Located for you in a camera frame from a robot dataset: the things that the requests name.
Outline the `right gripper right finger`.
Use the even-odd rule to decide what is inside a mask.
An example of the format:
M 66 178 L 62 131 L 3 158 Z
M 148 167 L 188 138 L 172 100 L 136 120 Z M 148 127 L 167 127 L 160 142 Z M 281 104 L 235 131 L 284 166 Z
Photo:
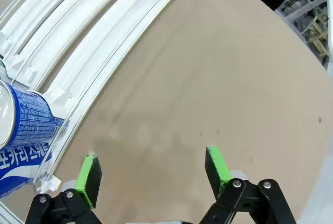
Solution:
M 204 164 L 215 203 L 201 223 L 232 223 L 238 212 L 248 213 L 254 223 L 296 223 L 279 184 L 264 179 L 253 184 L 232 177 L 217 146 L 207 146 Z

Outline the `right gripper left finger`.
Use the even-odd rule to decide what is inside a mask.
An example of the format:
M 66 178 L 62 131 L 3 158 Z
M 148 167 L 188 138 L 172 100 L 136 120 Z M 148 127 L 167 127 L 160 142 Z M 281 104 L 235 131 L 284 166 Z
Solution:
M 97 155 L 85 157 L 73 188 L 34 197 L 26 223 L 101 223 L 94 214 L 103 173 Z

